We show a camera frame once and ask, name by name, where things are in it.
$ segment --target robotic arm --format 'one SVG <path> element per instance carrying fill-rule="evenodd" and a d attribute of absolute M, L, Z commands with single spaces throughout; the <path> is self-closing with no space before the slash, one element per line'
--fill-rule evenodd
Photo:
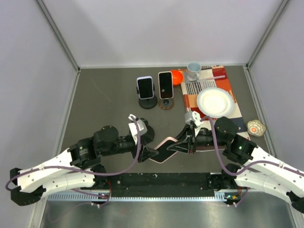
<path fill-rule="evenodd" d="M 95 132 L 92 137 L 80 140 L 49 161 L 27 170 L 12 169 L 10 177 L 11 180 L 14 179 L 12 182 L 17 187 L 11 190 L 8 189 L 7 184 L 11 199 L 18 205 L 24 206 L 63 190 L 103 189 L 107 182 L 106 176 L 110 174 L 105 173 L 105 168 L 100 164 L 102 157 L 131 152 L 135 158 L 139 136 L 142 143 L 138 162 L 157 155 L 158 151 L 146 146 L 154 139 L 154 131 L 148 122 L 133 115 L 130 115 L 129 119 L 136 123 L 129 124 L 130 133 L 127 136 L 119 137 L 115 127 L 105 126 Z M 225 167 L 220 160 L 223 171 L 221 174 L 210 174 L 207 177 L 209 188 L 213 190 L 239 187 L 256 189 L 277 196 L 304 213 L 303 172 L 285 164 L 254 142 L 238 135 L 238 127 L 226 117 L 221 117 L 216 121 L 214 126 L 216 137 L 212 135 L 212 131 L 201 127 L 200 115 L 197 112 L 186 113 L 185 121 L 184 129 L 176 137 L 177 142 L 173 142 L 167 150 L 195 153 L 201 146 L 212 146 L 216 143 L 216 148 L 217 145 L 226 147 L 223 155 L 229 160 L 244 166 L 228 164 Z M 77 170 L 83 170 L 83 172 L 68 173 Z M 92 171 L 98 175 L 86 173 L 86 171 Z"/>

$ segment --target phone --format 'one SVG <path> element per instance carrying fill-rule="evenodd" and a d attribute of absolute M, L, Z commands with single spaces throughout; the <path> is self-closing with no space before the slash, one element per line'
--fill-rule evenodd
<path fill-rule="evenodd" d="M 159 72 L 160 99 L 173 98 L 173 75 L 171 71 Z"/>
<path fill-rule="evenodd" d="M 169 158 L 171 158 L 173 155 L 177 153 L 177 151 L 167 150 L 167 147 L 175 142 L 177 142 L 177 139 L 174 139 L 172 137 L 165 138 L 164 141 L 162 141 L 159 145 L 156 146 L 156 148 L 154 148 L 155 150 L 158 150 L 159 154 L 149 159 L 159 164 L 164 163 L 165 161 L 167 161 Z"/>
<path fill-rule="evenodd" d="M 154 97 L 153 80 L 151 76 L 137 78 L 137 92 L 140 99 L 150 99 Z"/>

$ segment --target phone holder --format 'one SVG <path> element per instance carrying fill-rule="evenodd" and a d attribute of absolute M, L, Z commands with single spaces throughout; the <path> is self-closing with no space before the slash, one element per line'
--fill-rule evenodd
<path fill-rule="evenodd" d="M 158 102 L 158 105 L 163 110 L 169 110 L 172 109 L 174 106 L 174 100 L 173 98 L 170 99 L 160 99 Z"/>
<path fill-rule="evenodd" d="M 153 94 L 153 98 L 150 99 L 138 99 L 139 106 L 143 109 L 152 109 L 157 105 L 157 97 Z"/>

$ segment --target white plate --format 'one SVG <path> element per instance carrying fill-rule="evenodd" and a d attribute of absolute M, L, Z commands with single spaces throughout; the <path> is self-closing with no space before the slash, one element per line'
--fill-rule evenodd
<path fill-rule="evenodd" d="M 201 112 L 212 118 L 228 116 L 234 107 L 231 95 L 220 88 L 203 89 L 198 95 L 197 103 Z"/>

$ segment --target white wall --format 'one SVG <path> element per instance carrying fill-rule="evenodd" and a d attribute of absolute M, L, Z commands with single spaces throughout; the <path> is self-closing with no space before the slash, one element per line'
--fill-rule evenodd
<path fill-rule="evenodd" d="M 3 1 L 0 21 L 0 227 L 24 228 L 32 206 L 4 185 L 10 169 L 54 154 L 76 72 L 35 1 Z"/>
<path fill-rule="evenodd" d="M 44 0 L 81 67 L 246 63 L 282 0 Z"/>
<path fill-rule="evenodd" d="M 252 66 L 278 156 L 304 170 L 304 1 L 292 0 Z"/>

